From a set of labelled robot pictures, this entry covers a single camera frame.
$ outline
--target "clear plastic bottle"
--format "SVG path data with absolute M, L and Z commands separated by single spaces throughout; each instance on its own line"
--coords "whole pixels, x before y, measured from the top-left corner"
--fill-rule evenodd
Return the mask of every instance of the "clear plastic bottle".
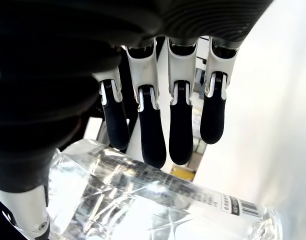
M 93 140 L 57 155 L 49 179 L 50 240 L 282 240 L 273 210 Z

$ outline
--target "bottle label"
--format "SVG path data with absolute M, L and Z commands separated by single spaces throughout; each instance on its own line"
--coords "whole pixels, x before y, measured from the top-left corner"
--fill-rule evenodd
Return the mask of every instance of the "bottle label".
M 97 158 L 99 155 L 103 154 L 103 151 L 106 151 L 105 147 L 99 146 L 88 154 Z M 240 200 L 236 197 L 222 194 L 217 191 L 198 187 L 189 181 L 167 174 L 160 169 L 143 162 L 129 158 L 127 161 L 124 161 L 121 159 L 121 156 L 114 156 L 113 154 L 110 158 L 101 157 L 101 162 L 102 164 L 105 164 L 106 169 L 111 169 L 112 171 L 117 169 L 118 166 L 119 171 L 116 174 L 127 173 L 128 177 L 136 179 L 138 183 L 141 183 L 144 186 L 154 185 L 157 187 L 164 187 L 167 192 L 169 192 L 170 196 L 174 195 L 174 193 L 179 194 L 186 198 L 217 208 L 228 214 L 241 216 L 255 222 L 263 221 L 263 208 L 261 206 L 257 206 L 251 202 Z M 164 196 L 165 194 L 163 196 L 161 194 L 159 195 L 158 192 L 156 195 L 157 196 L 154 197 L 155 201 L 164 205 L 169 204 L 168 196 Z

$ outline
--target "black finger pad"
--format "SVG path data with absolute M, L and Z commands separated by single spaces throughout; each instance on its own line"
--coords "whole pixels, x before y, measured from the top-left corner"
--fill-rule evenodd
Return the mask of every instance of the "black finger pad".
M 166 162 L 167 150 L 161 123 L 160 110 L 145 106 L 138 113 L 141 127 L 142 156 L 144 162 L 158 169 Z
M 116 102 L 110 79 L 103 81 L 106 104 L 103 106 L 106 130 L 109 143 L 118 150 L 126 149 L 130 142 L 130 133 L 125 114 L 123 100 Z
M 217 143 L 223 135 L 225 103 L 221 92 L 214 91 L 212 97 L 204 95 L 200 134 L 207 144 Z
M 192 106 L 178 102 L 170 106 L 170 113 L 169 155 L 175 164 L 184 165 L 193 152 Z

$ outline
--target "white wall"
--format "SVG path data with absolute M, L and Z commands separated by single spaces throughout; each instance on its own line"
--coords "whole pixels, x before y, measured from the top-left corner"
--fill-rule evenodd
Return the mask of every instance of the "white wall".
M 222 139 L 194 182 L 264 206 L 306 240 L 306 0 L 276 0 L 238 53 Z

